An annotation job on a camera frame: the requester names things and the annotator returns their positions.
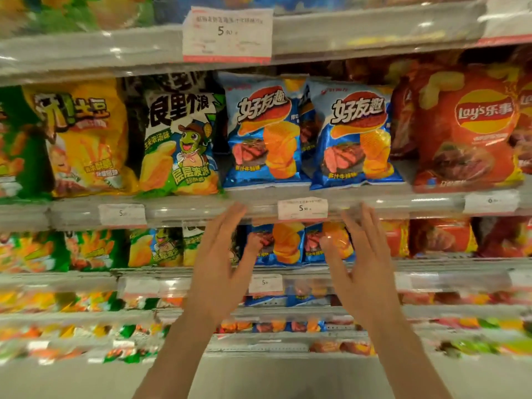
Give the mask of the green frog chip bag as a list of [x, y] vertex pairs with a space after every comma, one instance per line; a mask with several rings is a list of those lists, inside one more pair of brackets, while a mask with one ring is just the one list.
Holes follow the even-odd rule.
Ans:
[[124, 78], [131, 153], [142, 197], [221, 192], [213, 145], [222, 127], [225, 96], [206, 71]]
[[[193, 267], [196, 261], [197, 249], [202, 241], [205, 227], [183, 227], [183, 266]], [[237, 231], [231, 235], [229, 257], [232, 264], [239, 262]]]
[[180, 227], [130, 229], [129, 241], [129, 268], [183, 266]]

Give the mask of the person's right forearm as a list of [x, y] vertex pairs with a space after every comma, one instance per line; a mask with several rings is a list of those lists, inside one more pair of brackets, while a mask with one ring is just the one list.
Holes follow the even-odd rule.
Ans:
[[376, 349], [395, 399], [454, 399], [419, 336], [400, 313], [362, 322]]

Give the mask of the orange chip bag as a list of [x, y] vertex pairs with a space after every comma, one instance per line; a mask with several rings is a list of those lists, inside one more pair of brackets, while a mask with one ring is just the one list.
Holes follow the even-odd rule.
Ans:
[[383, 220], [382, 227], [386, 233], [387, 243], [392, 257], [406, 259], [409, 250], [409, 220]]

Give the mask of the large white price tag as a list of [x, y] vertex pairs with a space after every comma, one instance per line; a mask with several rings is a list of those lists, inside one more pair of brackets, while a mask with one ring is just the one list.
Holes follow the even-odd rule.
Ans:
[[225, 10], [193, 6], [182, 26], [183, 61], [269, 64], [274, 10]]

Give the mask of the small white price tag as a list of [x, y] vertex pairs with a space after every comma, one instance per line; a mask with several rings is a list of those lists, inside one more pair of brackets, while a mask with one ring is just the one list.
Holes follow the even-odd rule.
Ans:
[[99, 204], [98, 214], [103, 227], [121, 229], [147, 227], [143, 204]]
[[283, 276], [278, 273], [253, 274], [248, 287], [249, 295], [283, 295]]
[[151, 277], [123, 277], [118, 280], [117, 296], [122, 300], [156, 298], [160, 296], [161, 282]]
[[311, 221], [328, 218], [329, 205], [327, 199], [304, 197], [286, 199], [277, 202], [279, 221]]
[[516, 189], [473, 192], [464, 196], [463, 214], [495, 215], [514, 213], [520, 205]]
[[512, 269], [508, 271], [512, 288], [532, 291], [532, 270]]

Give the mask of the person's left hand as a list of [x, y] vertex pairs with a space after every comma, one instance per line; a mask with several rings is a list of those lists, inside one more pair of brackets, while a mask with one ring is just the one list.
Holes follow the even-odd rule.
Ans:
[[246, 292], [235, 291], [238, 265], [232, 267], [229, 249], [231, 235], [245, 213], [246, 206], [237, 202], [207, 224], [197, 250], [184, 312], [224, 315], [224, 320], [243, 299]]

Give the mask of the row of mixed snack packets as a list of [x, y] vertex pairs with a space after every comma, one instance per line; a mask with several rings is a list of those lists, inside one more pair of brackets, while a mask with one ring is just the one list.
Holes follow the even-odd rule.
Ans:
[[[236, 323], [219, 328], [205, 357], [367, 359], [378, 356], [365, 330], [348, 322]], [[169, 324], [43, 324], [0, 326], [0, 367], [24, 360], [47, 366], [60, 361], [152, 365]], [[532, 322], [496, 318], [433, 319], [413, 324], [429, 355], [454, 358], [509, 356], [532, 361]]]
[[[532, 290], [496, 291], [494, 293], [404, 292], [398, 294], [402, 305], [526, 305], [532, 306]], [[184, 308], [187, 297], [118, 297], [117, 291], [56, 292], [0, 290], [0, 313], [43, 312], [116, 312], [120, 310], [155, 310]], [[239, 306], [295, 308], [302, 306], [342, 306], [335, 294], [328, 295], [256, 295], [244, 296]]]

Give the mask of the person's left forearm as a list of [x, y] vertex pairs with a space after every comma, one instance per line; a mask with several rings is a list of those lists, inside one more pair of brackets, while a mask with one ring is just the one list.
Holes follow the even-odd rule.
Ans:
[[188, 311], [177, 318], [132, 399], [188, 399], [203, 353], [223, 318]]

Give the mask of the white red-edged price tag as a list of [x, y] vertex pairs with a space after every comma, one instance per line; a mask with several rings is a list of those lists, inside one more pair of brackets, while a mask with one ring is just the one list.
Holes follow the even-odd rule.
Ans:
[[477, 19], [484, 33], [476, 46], [532, 43], [532, 0], [487, 0], [486, 8]]

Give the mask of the person's right hand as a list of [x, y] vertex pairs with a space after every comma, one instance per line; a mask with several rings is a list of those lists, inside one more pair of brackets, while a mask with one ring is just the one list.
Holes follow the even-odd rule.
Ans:
[[348, 211], [342, 212], [342, 220], [351, 235], [356, 255], [354, 266], [348, 269], [351, 291], [335, 290], [342, 306], [358, 318], [361, 325], [377, 317], [389, 318], [400, 313], [404, 317], [395, 286], [395, 265], [375, 210], [362, 203], [359, 220]]

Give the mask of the dark red chip bag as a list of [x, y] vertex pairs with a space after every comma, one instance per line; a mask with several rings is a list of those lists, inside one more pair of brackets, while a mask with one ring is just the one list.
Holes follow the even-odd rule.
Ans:
[[396, 85], [392, 94], [391, 105], [390, 159], [411, 159], [417, 154], [412, 128], [415, 106], [412, 100], [410, 80], [407, 76], [403, 76]]

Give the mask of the green yellow chip bag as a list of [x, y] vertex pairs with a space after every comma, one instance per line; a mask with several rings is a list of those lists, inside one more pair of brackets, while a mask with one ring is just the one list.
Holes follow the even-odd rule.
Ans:
[[0, 0], [0, 39], [152, 26], [152, 0]]

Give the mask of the blue chip bag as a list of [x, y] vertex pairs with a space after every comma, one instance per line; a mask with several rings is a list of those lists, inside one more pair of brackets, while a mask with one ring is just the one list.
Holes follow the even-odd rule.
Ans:
[[404, 183], [390, 161], [394, 88], [316, 77], [307, 86], [320, 125], [310, 190]]
[[299, 106], [305, 75], [267, 76], [217, 72], [228, 114], [234, 159], [225, 189], [310, 186], [302, 171]]
[[307, 83], [304, 84], [303, 92], [298, 102], [298, 114], [301, 129], [302, 159], [309, 160], [315, 154], [320, 127], [316, 122], [316, 111], [310, 99]]
[[355, 259], [355, 251], [347, 228], [342, 222], [321, 222], [305, 228], [304, 263], [317, 264], [325, 261], [323, 249], [320, 245], [322, 237], [332, 239], [344, 262]]
[[256, 257], [257, 267], [296, 267], [304, 263], [305, 225], [286, 222], [246, 226], [248, 234], [259, 236], [262, 248]]

